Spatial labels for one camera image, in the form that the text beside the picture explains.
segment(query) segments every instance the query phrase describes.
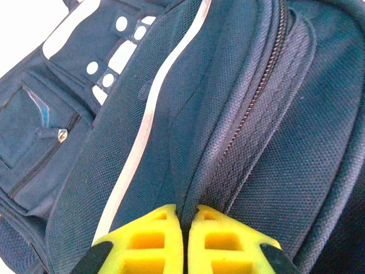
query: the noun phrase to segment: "white piping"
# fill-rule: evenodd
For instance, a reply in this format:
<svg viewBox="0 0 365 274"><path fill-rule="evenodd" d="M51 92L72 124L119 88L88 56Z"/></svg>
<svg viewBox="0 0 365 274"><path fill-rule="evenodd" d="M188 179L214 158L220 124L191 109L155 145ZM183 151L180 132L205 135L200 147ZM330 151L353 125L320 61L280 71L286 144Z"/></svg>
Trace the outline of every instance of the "white piping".
<svg viewBox="0 0 365 274"><path fill-rule="evenodd" d="M152 83L151 90L148 95L145 111L143 114L142 122L137 133L136 139L129 152L127 161L116 181L114 188L109 196L108 202L104 207L104 211L100 218L98 227L95 232L94 239L92 243L96 242L99 238L109 233L114 216L117 213L119 205L127 191L129 184L131 183L133 176L138 168L141 161L142 155L147 145L149 135L151 133L153 117L155 115L156 103L160 93L162 83L184 49L190 44L192 39L200 31L208 11L210 8L210 3L212 0L202 0L195 19L190 26L189 30L186 32L180 43L173 49L169 54L167 59L164 61L159 71L156 74L155 80Z"/></svg>

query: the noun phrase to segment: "backpack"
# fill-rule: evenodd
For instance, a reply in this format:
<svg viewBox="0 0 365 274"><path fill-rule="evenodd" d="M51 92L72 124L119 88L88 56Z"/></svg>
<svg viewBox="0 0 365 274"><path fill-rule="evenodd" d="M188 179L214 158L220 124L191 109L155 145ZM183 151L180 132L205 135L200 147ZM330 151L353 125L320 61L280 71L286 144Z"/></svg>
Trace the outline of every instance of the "backpack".
<svg viewBox="0 0 365 274"><path fill-rule="evenodd" d="M0 79L14 272L69 273L96 232L165 204L184 240L204 204L301 273L364 271L364 2L65 3Z"/></svg>

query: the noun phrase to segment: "yellow plastic piece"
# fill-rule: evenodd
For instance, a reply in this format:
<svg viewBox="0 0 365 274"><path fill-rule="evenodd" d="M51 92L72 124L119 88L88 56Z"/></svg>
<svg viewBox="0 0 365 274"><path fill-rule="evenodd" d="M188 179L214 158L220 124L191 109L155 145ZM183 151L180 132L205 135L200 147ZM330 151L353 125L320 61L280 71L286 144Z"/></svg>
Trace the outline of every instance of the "yellow plastic piece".
<svg viewBox="0 0 365 274"><path fill-rule="evenodd" d="M182 274L183 237L168 204L100 238L113 248L99 274Z"/></svg>
<svg viewBox="0 0 365 274"><path fill-rule="evenodd" d="M198 209L189 233L189 274L275 274L259 245L280 248L276 240L205 205Z"/></svg>

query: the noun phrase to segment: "zipper track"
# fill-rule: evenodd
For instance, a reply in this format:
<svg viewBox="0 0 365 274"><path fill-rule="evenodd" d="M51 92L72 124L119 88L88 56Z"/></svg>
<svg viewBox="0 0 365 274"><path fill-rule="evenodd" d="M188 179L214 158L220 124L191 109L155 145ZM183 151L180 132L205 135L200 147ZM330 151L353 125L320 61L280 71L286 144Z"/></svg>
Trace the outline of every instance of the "zipper track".
<svg viewBox="0 0 365 274"><path fill-rule="evenodd" d="M80 121L81 116L78 113L74 113L70 120L67 122L67 125L65 126L65 129L70 133L72 129L77 125L77 123ZM60 143L58 140L56 143L52 146L52 148L45 154L45 156L38 162L38 164L32 168L32 170L23 177L9 192L10 198L14 199L15 196L19 193L20 190L22 190L23 187L27 185L41 170L42 168L48 163L48 161L53 157L53 155L57 152L57 150L60 148L62 143Z"/></svg>
<svg viewBox="0 0 365 274"><path fill-rule="evenodd" d="M258 84L258 87L256 89L255 94L252 97L252 100L249 104L249 107L247 108L244 117L242 118L240 124L238 125L231 141L229 142L226 150L223 153L223 156L218 164L218 166L220 166L220 164L223 162L224 158L226 157L228 151L230 150L230 148L232 147L233 142L235 141L238 133L241 131L243 125L245 124L252 108L255 105L256 100L258 99L258 97L260 96L262 90L265 88L266 83L268 81L268 79L271 76L271 73L273 72L273 69L275 67L275 64L280 56L283 44L284 44L284 40L286 37L286 30L287 30L287 10L286 10L286 6L285 6L285 0L279 0L279 28L278 28L278 33L277 33L277 37L275 39L275 43L274 43L274 47L273 50L271 52L269 61L266 65L265 71L263 73L263 76L260 80L260 83Z"/></svg>

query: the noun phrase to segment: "fabric panel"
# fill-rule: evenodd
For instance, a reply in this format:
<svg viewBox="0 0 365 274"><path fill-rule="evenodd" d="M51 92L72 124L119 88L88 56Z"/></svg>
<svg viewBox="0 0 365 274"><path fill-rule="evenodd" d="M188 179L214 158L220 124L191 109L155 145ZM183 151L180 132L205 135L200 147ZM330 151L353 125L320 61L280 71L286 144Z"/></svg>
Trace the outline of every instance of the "fabric panel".
<svg viewBox="0 0 365 274"><path fill-rule="evenodd" d="M292 259L347 146L362 96L365 48L358 25L339 9L310 1L290 5L315 27L315 58L229 215L277 239Z"/></svg>
<svg viewBox="0 0 365 274"><path fill-rule="evenodd" d="M17 274L28 274L37 256L24 238L0 217L0 257Z"/></svg>

